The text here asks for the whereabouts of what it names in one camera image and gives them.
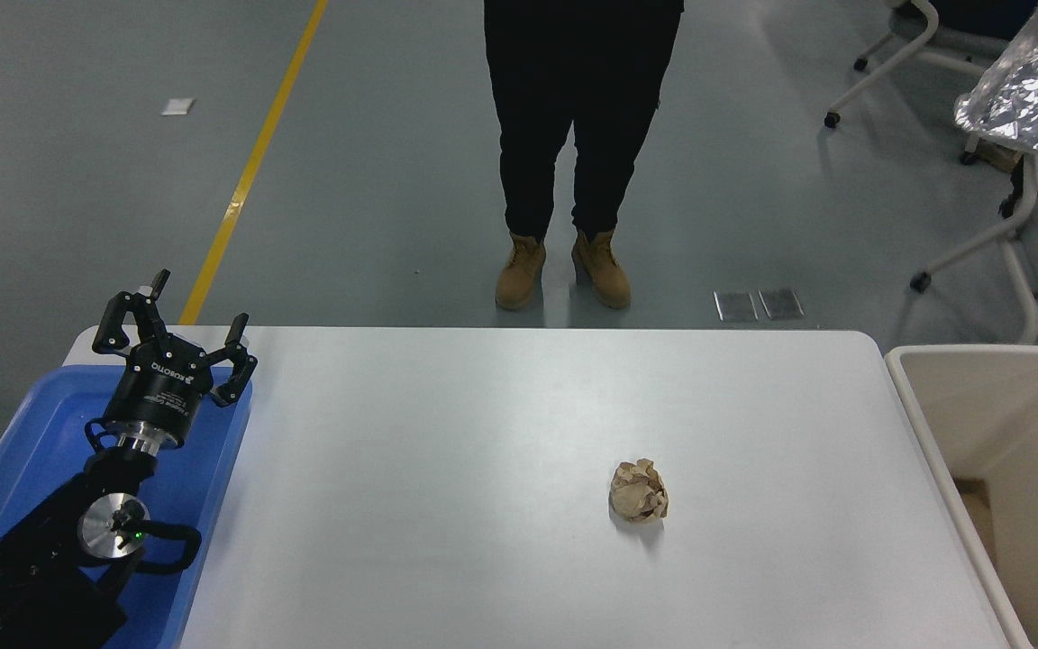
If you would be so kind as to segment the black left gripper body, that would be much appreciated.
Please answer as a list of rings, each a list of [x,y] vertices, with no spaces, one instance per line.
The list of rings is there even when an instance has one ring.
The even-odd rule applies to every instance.
[[[185,447],[204,394],[213,389],[203,359],[202,348],[174,335],[164,350],[153,341],[133,346],[105,409],[105,432],[149,433],[161,447]]]

